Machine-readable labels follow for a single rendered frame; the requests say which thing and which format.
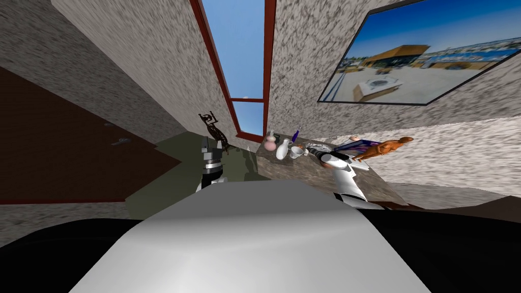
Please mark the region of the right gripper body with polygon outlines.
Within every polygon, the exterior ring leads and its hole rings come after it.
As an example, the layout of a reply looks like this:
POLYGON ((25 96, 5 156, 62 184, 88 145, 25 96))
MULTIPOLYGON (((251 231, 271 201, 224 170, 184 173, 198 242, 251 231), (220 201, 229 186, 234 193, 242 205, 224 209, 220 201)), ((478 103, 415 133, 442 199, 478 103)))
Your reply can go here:
POLYGON ((325 157, 325 160, 328 160, 331 158, 330 151, 324 151, 321 149, 316 149, 313 147, 308 146, 306 148, 310 154, 315 155, 319 160, 322 160, 323 157, 325 157))

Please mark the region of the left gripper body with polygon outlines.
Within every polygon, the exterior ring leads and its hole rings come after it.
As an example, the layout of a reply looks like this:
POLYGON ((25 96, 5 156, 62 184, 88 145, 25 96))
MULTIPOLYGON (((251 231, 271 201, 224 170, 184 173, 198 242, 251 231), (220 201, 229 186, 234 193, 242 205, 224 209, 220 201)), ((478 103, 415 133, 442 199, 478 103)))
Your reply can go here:
POLYGON ((202 148, 203 162, 205 165, 221 163, 223 149, 220 148, 202 148))

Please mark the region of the black metal bicycle sculpture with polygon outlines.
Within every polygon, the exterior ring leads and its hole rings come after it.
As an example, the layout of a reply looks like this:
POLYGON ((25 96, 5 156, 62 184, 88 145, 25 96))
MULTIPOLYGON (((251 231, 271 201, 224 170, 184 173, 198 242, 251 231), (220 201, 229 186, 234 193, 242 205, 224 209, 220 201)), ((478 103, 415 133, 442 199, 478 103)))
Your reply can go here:
POLYGON ((210 111, 209 114, 198 114, 200 119, 205 123, 207 126, 207 130, 210 133, 210 135, 214 138, 215 141, 220 141, 221 145, 223 147, 223 150, 229 154, 229 147, 230 144, 227 141, 227 138, 225 137, 224 133, 219 130, 216 126, 216 123, 218 120, 216 119, 215 115, 212 111, 210 111))

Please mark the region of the brown marbled table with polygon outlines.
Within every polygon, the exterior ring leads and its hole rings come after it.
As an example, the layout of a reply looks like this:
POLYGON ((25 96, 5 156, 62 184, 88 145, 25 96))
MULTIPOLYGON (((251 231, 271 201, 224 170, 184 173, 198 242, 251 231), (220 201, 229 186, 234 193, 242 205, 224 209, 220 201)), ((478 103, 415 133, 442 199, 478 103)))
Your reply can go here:
MULTIPOLYGON (((255 155, 258 173, 262 176, 271 180, 301 181, 328 197, 334 197, 334 192, 338 192, 333 170, 323 168, 312 154, 301 155, 297 159, 291 159, 286 155, 283 160, 278 160, 275 151, 269 152, 260 146, 255 155)), ((356 173, 354 182, 369 201, 408 205, 374 170, 354 168, 353 171, 356 173)))

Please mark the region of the white tall jug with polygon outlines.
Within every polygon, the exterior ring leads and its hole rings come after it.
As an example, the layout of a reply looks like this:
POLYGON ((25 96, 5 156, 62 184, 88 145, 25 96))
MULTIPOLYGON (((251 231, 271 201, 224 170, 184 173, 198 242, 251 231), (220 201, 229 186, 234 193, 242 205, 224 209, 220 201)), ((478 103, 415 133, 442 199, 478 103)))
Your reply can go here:
POLYGON ((285 138, 282 143, 279 145, 279 147, 276 150, 276 158, 278 160, 283 160, 288 152, 288 146, 291 141, 287 138, 285 138))

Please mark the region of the purple book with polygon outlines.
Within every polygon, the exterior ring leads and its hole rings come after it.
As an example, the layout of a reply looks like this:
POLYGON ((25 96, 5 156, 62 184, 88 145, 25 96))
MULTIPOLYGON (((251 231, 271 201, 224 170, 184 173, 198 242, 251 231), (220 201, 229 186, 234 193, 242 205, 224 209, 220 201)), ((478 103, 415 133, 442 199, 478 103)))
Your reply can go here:
POLYGON ((348 156, 357 156, 357 155, 361 155, 361 154, 365 153, 368 148, 370 148, 372 146, 376 146, 378 144, 381 144, 381 143, 377 142, 377 141, 361 139, 361 140, 353 141, 348 144, 338 146, 333 151, 342 153, 342 154, 345 154, 348 156))

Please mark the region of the orange wooden figure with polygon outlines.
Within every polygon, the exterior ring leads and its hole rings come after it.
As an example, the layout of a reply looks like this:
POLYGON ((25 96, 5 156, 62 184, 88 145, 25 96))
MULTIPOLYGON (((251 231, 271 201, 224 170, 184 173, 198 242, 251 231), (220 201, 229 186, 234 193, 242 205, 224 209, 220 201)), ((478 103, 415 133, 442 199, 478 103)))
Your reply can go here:
POLYGON ((362 162, 363 160, 373 158, 376 156, 383 156, 396 151, 401 146, 413 141, 412 137, 403 137, 398 140, 388 140, 378 145, 370 146, 364 153, 356 155, 352 158, 353 161, 362 162))

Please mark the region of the red framed window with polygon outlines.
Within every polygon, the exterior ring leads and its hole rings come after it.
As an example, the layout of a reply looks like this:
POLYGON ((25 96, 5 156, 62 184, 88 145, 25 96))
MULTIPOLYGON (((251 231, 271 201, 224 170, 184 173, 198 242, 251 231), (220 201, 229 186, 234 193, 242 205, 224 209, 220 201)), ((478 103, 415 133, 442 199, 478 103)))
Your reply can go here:
POLYGON ((261 143, 268 130, 276 0, 189 0, 234 125, 261 143))

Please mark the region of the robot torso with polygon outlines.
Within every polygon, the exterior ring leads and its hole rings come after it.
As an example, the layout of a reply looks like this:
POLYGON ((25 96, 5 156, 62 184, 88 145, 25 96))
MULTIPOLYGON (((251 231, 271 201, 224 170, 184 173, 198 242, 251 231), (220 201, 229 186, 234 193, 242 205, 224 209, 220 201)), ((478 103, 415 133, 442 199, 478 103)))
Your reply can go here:
POLYGON ((431 293, 361 213, 299 181, 217 183, 148 217, 69 293, 431 293))

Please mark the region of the black framed street picture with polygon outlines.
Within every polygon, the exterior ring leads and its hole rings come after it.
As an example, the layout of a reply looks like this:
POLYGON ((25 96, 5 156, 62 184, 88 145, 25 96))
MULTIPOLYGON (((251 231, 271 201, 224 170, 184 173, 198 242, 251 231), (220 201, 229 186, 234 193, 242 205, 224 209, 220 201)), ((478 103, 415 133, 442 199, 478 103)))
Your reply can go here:
POLYGON ((521 0, 370 10, 318 102, 426 106, 521 54, 521 0))

